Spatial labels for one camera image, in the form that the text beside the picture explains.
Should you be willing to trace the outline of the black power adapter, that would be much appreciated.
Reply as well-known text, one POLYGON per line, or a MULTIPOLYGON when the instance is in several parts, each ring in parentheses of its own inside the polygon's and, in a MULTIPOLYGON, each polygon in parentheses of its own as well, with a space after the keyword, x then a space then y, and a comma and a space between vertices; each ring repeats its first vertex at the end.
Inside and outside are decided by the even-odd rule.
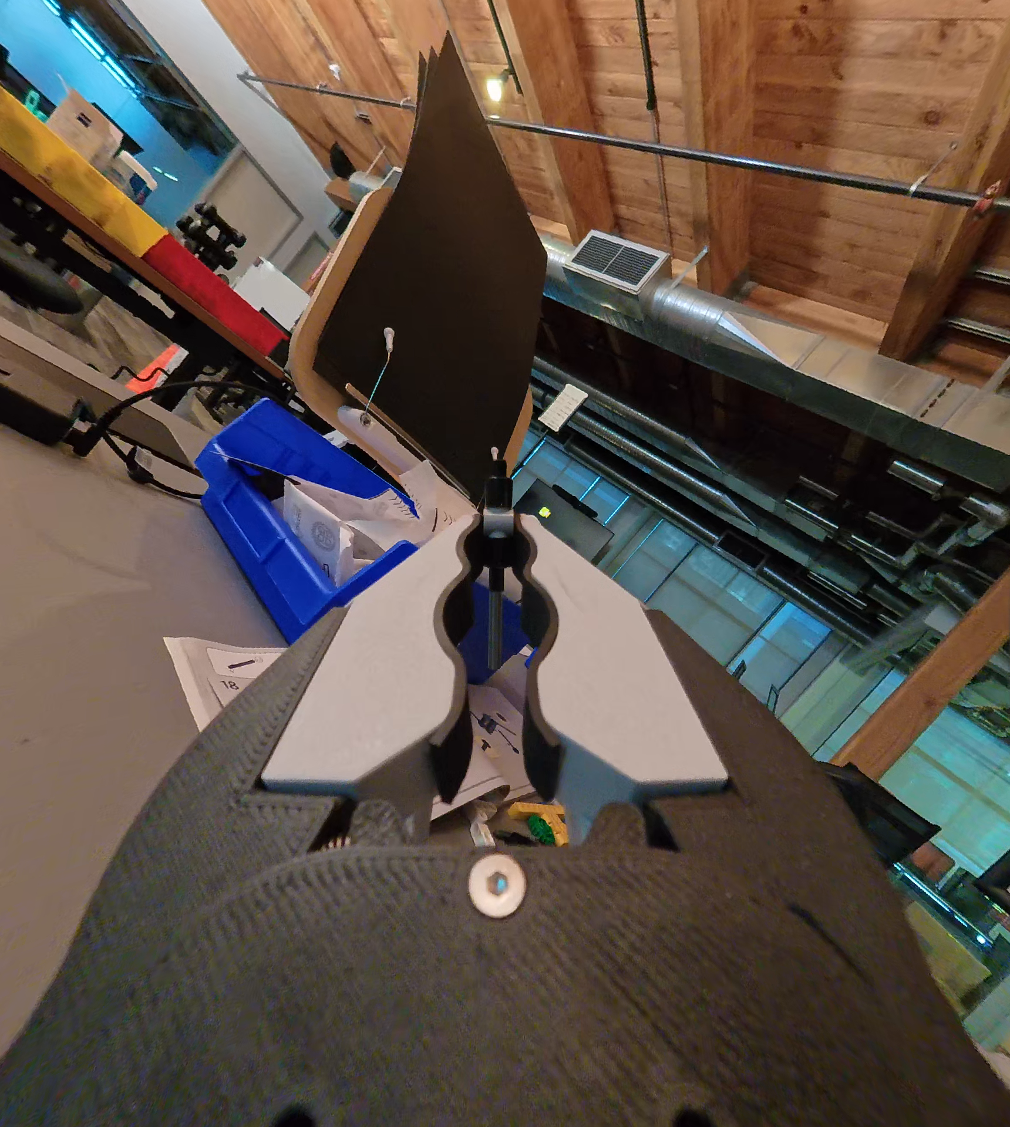
POLYGON ((0 367, 0 424, 9 431, 43 445, 72 446, 95 419, 88 403, 61 387, 0 367))

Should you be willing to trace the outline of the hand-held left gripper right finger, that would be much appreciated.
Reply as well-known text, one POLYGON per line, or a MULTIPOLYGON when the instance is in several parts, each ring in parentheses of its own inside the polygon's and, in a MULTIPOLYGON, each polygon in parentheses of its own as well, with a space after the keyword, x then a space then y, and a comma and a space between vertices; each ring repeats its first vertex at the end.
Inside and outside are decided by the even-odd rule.
POLYGON ((516 517, 528 663, 528 780, 585 838, 608 806, 714 795, 729 782, 643 603, 553 536, 516 517))

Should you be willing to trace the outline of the white printed paper bag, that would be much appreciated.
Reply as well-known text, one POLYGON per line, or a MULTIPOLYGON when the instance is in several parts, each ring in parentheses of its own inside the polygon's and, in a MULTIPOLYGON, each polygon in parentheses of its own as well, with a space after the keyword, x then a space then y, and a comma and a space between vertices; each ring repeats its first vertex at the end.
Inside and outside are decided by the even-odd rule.
POLYGON ((296 477, 285 479, 281 511, 287 527, 314 557, 319 571, 342 586, 398 543, 422 545, 473 512, 422 461, 373 497, 296 477))

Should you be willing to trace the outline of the white plastic tub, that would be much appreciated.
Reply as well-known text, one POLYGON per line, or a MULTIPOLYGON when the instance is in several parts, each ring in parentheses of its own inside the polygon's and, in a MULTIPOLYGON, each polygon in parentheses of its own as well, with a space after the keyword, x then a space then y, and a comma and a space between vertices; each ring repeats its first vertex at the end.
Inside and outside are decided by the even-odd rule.
POLYGON ((147 205, 147 199, 158 186, 156 176, 127 151, 118 151, 103 174, 138 206, 147 205))

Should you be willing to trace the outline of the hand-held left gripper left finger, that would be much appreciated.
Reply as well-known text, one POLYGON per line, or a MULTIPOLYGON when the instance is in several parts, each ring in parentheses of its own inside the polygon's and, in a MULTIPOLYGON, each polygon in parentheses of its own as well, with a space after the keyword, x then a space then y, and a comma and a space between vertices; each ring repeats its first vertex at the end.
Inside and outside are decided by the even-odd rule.
POLYGON ((280 795, 383 800, 426 838, 436 798, 471 756, 468 675, 444 619, 470 593, 470 514, 420 545, 345 609, 262 769, 280 795))

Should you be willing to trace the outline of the red storage bin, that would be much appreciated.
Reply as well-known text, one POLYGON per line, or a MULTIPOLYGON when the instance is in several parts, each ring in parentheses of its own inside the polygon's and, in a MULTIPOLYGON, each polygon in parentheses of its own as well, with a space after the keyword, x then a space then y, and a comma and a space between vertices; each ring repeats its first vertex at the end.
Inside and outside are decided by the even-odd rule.
POLYGON ((171 234, 149 248, 143 261, 262 355, 271 356, 287 340, 287 332, 245 301, 171 234))

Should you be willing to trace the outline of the row of yellow bins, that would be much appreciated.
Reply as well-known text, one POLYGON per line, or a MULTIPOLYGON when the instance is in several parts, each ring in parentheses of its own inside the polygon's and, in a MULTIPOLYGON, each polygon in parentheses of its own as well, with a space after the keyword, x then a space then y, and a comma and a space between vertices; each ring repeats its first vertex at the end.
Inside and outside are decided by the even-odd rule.
POLYGON ((169 234, 1 85, 0 153, 136 257, 169 234))

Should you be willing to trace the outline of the long metal ceiling pipe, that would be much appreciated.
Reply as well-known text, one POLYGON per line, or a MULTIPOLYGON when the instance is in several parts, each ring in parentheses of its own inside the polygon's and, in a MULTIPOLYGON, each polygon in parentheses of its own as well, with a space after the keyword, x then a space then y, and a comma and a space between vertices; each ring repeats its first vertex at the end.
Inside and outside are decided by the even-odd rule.
POLYGON ((891 178, 860 174, 841 174, 841 171, 785 163, 734 153, 705 150, 689 147, 667 147, 661 142, 652 142, 618 135, 606 135, 564 126, 541 123, 521 122, 521 119, 503 119, 495 115, 480 115, 482 122, 499 132, 510 131, 552 140, 564 140, 573 143, 602 147, 620 151, 646 153, 664 159, 682 160, 699 165, 728 168, 752 174, 767 174, 781 178, 798 179, 814 184, 865 190, 866 193, 891 195, 906 199, 923 201, 950 207, 958 207, 977 218, 987 214, 1001 214, 1010 218, 1010 197, 994 194, 992 190, 959 190, 932 186, 928 175, 914 181, 901 181, 891 178))

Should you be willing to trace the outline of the black panel with wooden edge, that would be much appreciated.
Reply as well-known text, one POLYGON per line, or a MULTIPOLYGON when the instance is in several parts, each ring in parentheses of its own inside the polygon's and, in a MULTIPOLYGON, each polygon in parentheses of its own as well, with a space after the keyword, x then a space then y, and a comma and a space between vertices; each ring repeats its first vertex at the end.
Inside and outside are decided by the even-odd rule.
POLYGON ((448 35, 419 61, 398 181, 358 203, 289 343, 301 402, 335 425, 371 401, 478 504, 531 419, 547 261, 448 35))

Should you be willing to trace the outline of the white air vent grille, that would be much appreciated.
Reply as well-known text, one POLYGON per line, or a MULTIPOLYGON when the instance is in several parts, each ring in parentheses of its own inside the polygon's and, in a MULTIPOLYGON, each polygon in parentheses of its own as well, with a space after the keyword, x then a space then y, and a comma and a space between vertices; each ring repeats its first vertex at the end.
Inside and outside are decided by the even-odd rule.
POLYGON ((568 255, 564 272, 639 298, 671 277, 671 265, 668 251, 592 230, 568 255))

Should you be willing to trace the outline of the silver ventilation duct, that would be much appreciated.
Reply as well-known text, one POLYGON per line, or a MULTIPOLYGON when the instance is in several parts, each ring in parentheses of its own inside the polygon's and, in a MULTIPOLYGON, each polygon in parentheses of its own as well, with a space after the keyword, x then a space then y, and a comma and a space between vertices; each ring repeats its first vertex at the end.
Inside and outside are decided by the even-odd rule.
POLYGON ((671 281, 631 299, 540 233, 544 295, 993 491, 1010 488, 1010 399, 671 281))

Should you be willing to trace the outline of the rack of black dumbbells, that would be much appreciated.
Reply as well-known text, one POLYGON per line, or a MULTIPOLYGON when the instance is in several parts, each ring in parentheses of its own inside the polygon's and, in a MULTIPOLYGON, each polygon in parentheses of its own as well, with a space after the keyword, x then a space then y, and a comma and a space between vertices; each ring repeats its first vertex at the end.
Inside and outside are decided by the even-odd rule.
POLYGON ((191 213, 177 219, 175 228, 185 248, 216 274, 237 266, 238 250, 247 242, 243 232, 221 218, 212 203, 196 203, 191 213))

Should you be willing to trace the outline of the blue plastic bin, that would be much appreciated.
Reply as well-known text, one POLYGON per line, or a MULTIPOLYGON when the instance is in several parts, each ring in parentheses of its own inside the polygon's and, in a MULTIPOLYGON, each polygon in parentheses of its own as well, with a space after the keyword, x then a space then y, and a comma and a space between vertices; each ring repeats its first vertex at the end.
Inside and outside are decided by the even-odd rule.
MULTIPOLYGON (((419 462, 411 458, 410 469, 419 462)), ((314 557, 283 518, 285 479, 296 477, 358 497, 373 497, 386 486, 399 489, 400 485, 386 481, 352 449, 320 435, 269 400, 259 401, 212 438, 196 465, 207 485, 202 505, 209 520, 287 644, 419 548, 398 543, 342 586, 319 571, 314 557)))

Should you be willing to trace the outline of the lego instruction booklet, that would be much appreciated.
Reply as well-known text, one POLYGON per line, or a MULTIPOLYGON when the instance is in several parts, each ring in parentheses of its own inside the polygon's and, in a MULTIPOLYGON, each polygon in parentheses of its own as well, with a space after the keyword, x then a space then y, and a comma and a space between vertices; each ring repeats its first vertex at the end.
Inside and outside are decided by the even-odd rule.
MULTIPOLYGON (((285 651, 283 647, 236 647, 198 638, 163 638, 191 715, 203 730, 234 696, 285 651)), ((522 753, 523 717, 498 687, 469 687, 473 751, 457 800, 436 799, 429 817, 473 800, 524 800, 537 795, 522 753)))

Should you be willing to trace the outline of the white cardboard box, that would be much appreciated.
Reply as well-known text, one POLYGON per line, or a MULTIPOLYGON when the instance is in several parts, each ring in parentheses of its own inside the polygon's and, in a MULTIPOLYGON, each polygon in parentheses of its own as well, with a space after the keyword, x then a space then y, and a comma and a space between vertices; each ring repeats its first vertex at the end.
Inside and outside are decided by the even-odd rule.
POLYGON ((65 86, 46 119, 47 127, 87 163, 103 172, 122 147, 124 132, 82 94, 65 86))

